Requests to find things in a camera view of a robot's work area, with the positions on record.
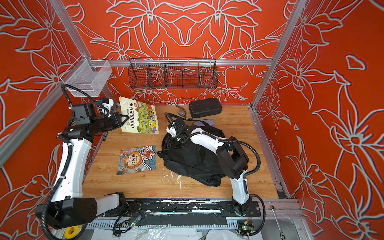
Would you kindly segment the green Chinese history picture book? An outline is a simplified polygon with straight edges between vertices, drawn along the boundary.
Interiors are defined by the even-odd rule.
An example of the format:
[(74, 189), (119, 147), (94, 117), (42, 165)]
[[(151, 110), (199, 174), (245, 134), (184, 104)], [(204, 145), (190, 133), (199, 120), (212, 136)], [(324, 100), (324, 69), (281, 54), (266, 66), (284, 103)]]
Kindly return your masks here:
[(129, 120), (121, 127), (123, 133), (159, 134), (159, 123), (154, 105), (119, 97), (121, 114)]

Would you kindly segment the black student backpack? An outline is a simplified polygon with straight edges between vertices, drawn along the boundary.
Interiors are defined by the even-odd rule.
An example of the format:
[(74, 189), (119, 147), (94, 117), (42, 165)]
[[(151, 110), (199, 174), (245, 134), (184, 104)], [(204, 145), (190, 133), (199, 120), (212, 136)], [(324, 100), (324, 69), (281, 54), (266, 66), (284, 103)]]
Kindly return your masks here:
[(226, 176), (216, 153), (191, 141), (182, 145), (170, 133), (165, 135), (162, 149), (157, 154), (170, 171), (193, 178), (208, 187), (219, 187)]

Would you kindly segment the dragon cover picture book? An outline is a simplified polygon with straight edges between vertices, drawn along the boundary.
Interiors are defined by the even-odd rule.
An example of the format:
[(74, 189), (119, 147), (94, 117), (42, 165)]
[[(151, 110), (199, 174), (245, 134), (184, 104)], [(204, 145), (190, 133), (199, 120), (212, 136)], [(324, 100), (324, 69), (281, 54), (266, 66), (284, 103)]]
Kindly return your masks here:
[(117, 175), (156, 170), (156, 145), (120, 151)]

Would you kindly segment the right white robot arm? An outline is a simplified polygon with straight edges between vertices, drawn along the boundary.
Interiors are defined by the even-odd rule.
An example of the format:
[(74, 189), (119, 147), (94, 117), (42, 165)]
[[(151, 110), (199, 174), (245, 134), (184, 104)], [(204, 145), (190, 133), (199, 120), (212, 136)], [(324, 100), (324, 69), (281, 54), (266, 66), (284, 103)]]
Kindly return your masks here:
[[(261, 167), (258, 152), (249, 144), (234, 137), (228, 139), (220, 137), (202, 127), (188, 126), (185, 121), (183, 118), (169, 120), (167, 132), (181, 145), (191, 142), (216, 154), (223, 173), (231, 179), (233, 209), (239, 216), (246, 215), (252, 204), (247, 176), (256, 173)], [(249, 157), (243, 147), (249, 148), (256, 157), (257, 165), (251, 171), (248, 171)]]

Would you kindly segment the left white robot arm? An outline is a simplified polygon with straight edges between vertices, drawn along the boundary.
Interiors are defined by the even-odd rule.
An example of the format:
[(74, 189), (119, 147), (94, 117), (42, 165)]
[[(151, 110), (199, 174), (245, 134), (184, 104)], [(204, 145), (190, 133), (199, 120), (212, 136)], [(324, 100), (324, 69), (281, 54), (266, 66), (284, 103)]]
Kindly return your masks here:
[(45, 204), (36, 208), (36, 216), (42, 221), (42, 229), (48, 240), (55, 240), (51, 232), (68, 227), (81, 226), (74, 237), (77, 240), (87, 224), (100, 215), (125, 214), (129, 206), (122, 192), (101, 198), (83, 197), (83, 177), (86, 161), (95, 136), (122, 127), (129, 116), (113, 111), (113, 100), (95, 100), (84, 91), (69, 84), (61, 85), (70, 105), (72, 117), (66, 128), (57, 135), (63, 142), (59, 174)]

